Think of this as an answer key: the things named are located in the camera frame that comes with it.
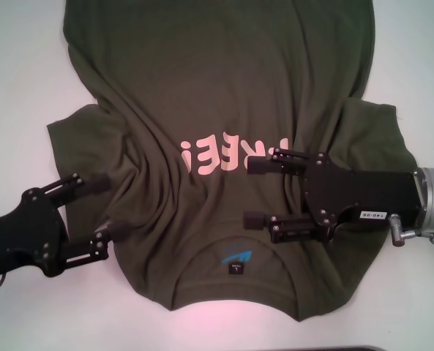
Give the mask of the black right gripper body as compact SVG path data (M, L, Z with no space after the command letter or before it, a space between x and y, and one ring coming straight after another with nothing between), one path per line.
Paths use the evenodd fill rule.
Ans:
M307 210L327 238L345 223L383 229L393 214L404 229L414 229L422 212L412 173L346 170L327 156L307 162L302 191Z

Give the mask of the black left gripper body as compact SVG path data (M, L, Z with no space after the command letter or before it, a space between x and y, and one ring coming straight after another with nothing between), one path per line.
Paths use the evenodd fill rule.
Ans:
M51 192L34 188L0 217L0 275L32 265L55 277L71 268L64 252L67 230L59 213L59 207L70 201L71 191L65 186Z

